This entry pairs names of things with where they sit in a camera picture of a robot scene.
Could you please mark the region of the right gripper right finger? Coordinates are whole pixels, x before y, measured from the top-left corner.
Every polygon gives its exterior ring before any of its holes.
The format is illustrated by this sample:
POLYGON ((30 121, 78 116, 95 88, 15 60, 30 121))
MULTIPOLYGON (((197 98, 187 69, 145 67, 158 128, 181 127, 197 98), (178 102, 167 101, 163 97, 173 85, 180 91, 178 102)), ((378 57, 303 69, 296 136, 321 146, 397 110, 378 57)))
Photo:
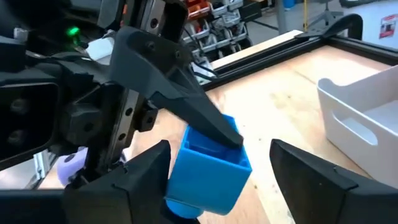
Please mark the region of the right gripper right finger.
POLYGON ((269 156, 295 224, 398 224, 398 189, 280 139, 269 156))

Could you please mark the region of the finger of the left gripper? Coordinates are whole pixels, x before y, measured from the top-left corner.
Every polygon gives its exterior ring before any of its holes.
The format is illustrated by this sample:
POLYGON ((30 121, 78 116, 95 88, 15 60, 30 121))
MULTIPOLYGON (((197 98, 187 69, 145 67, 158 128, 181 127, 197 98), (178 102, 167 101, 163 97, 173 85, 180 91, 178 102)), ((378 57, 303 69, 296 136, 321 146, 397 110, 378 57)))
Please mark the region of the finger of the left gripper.
POLYGON ((193 76, 189 51, 181 45, 133 27, 115 37, 109 78, 165 108, 206 137, 230 148, 243 137, 211 102, 193 76))

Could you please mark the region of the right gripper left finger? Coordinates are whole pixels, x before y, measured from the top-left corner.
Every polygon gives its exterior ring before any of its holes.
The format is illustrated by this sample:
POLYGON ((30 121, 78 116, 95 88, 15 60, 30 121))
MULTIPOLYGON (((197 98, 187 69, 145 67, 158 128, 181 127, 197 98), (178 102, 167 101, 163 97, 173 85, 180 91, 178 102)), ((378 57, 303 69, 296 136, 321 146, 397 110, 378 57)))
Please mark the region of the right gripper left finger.
POLYGON ((159 224, 170 166, 161 140, 122 166, 76 190, 66 190, 69 224, 159 224))

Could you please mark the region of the large blue toy block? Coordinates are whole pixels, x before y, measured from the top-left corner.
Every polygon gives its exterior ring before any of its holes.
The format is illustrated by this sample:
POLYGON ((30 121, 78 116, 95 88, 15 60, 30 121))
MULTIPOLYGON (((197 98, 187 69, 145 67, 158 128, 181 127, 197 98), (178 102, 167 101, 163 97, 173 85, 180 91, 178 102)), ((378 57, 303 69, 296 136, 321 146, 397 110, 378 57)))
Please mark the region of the large blue toy block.
POLYGON ((251 172, 243 146, 230 149, 187 126, 167 183, 166 205, 187 219, 204 211, 227 215, 251 172))

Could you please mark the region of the purple foam die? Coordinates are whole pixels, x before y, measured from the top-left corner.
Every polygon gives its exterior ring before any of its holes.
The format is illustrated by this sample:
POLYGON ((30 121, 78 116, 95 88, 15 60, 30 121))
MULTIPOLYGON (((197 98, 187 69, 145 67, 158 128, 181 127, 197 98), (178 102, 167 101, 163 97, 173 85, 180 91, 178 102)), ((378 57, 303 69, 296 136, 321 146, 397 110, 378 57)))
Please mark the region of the purple foam die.
POLYGON ((80 146, 77 152, 58 158, 57 176, 63 186, 68 185, 70 177, 75 175, 84 166, 87 151, 87 147, 80 146))

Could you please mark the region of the shelf with parts bins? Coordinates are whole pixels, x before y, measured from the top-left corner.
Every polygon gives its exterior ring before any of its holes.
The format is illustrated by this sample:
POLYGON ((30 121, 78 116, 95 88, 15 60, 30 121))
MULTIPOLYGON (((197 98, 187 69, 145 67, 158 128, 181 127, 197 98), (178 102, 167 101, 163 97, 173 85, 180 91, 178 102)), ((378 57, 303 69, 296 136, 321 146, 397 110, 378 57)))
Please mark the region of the shelf with parts bins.
POLYGON ((255 0, 182 0, 188 8, 183 43, 197 62, 210 62, 252 46, 247 23, 262 16, 255 0))

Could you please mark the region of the white plastic bin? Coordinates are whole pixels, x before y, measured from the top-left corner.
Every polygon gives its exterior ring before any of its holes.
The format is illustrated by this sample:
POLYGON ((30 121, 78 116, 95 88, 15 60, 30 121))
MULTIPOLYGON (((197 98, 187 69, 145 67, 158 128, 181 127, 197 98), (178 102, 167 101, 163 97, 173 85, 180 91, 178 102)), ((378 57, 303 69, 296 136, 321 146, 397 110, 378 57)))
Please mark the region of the white plastic bin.
POLYGON ((398 65, 345 86, 323 78, 317 88, 328 140, 398 189, 398 65))

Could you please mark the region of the swivel office chair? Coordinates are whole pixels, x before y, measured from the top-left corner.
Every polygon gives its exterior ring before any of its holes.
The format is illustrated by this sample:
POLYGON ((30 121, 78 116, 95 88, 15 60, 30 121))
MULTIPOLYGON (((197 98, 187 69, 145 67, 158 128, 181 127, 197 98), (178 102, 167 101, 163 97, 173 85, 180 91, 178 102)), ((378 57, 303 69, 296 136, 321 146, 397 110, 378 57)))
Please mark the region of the swivel office chair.
POLYGON ((326 26, 329 25, 331 21, 334 21, 337 17, 343 16, 343 12, 341 11, 331 11, 329 8, 329 2, 332 0, 314 0, 317 3, 324 4, 325 5, 325 10, 319 14, 312 22, 308 22, 308 19, 305 20, 303 23, 303 28, 308 29, 310 27, 313 27, 315 24, 318 24, 319 22, 323 21, 326 26))

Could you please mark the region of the black aluminium table frame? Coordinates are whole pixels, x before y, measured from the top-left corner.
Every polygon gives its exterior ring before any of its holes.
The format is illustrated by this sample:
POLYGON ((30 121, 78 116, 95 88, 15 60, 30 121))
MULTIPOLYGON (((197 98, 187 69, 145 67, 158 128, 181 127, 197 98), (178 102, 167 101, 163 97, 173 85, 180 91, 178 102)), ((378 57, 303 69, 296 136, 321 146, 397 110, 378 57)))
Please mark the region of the black aluminium table frame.
POLYGON ((208 91, 304 53, 329 45, 386 65, 398 64, 398 49, 362 40, 363 20, 357 14, 344 16, 326 28, 310 32, 297 30, 282 34, 281 43, 260 49, 260 44, 213 62, 219 77, 202 85, 208 91))

